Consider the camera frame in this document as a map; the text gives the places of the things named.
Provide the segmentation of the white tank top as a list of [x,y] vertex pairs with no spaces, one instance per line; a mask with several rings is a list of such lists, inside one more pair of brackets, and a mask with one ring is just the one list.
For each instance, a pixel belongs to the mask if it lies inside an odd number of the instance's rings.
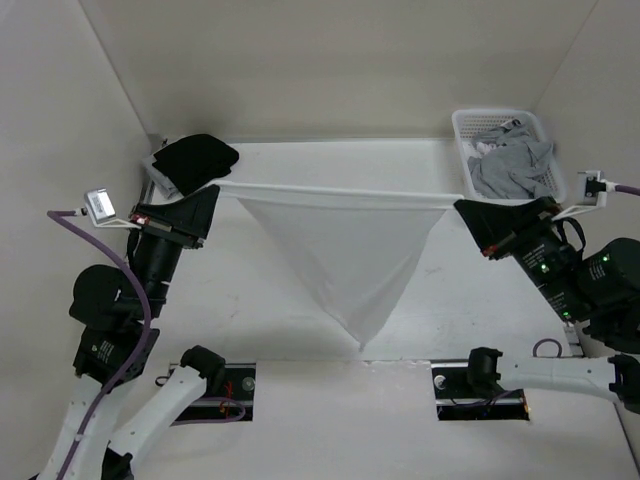
[[360,346],[382,330],[428,236],[458,194],[221,181],[284,256],[318,307]]

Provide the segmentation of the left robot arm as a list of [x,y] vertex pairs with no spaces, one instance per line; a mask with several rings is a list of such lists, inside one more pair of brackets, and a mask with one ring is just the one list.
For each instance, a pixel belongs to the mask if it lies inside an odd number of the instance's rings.
[[212,185],[172,203],[139,203],[126,220],[103,190],[87,193],[81,208],[48,211],[111,262],[91,265],[75,280],[69,315],[84,327],[73,361],[76,383],[38,478],[132,479],[149,447],[190,404],[223,390],[225,359],[196,345],[161,390],[116,426],[159,338],[152,323],[166,305],[180,257],[207,239],[219,193]]

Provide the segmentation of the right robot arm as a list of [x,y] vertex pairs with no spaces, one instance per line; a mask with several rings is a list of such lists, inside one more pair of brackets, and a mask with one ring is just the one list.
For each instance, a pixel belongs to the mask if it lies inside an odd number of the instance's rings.
[[616,238],[585,256],[568,240],[567,225],[585,237],[579,222],[561,215],[551,197],[521,205],[457,200],[454,208],[482,255],[512,258],[560,320],[613,350],[598,358],[510,357],[500,350],[471,350],[464,384],[488,398],[518,389],[579,393],[639,411],[639,243]]

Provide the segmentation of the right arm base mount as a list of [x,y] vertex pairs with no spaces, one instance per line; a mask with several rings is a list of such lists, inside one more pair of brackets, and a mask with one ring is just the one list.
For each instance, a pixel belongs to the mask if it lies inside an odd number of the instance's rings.
[[494,397],[478,394],[467,382],[466,361],[430,364],[439,421],[529,421],[529,407],[522,390]]

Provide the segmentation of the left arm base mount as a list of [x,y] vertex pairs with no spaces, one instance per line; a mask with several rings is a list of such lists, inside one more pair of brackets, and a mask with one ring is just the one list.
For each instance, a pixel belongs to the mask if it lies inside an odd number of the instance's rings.
[[188,406],[176,424],[251,422],[254,413],[257,366],[232,363],[226,366],[222,383]]

